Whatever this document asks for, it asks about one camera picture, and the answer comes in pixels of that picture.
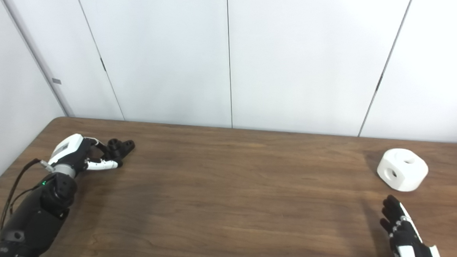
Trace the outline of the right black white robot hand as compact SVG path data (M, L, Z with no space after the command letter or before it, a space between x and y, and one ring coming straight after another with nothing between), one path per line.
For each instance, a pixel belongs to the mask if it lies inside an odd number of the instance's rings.
M380 225L389 237L393 257L440 257L436 245L427 246L414 224L410 214L393 195L383 201L383 218Z

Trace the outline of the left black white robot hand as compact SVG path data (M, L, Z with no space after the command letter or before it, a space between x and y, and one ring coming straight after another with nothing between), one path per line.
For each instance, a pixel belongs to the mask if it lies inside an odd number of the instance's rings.
M100 159L89 157L90 149L96 147L103 152ZM71 179L86 170L111 170L123 166L121 159L107 159L108 148L100 140L92 137L73 134L55 147L47 164L53 173L62 173Z

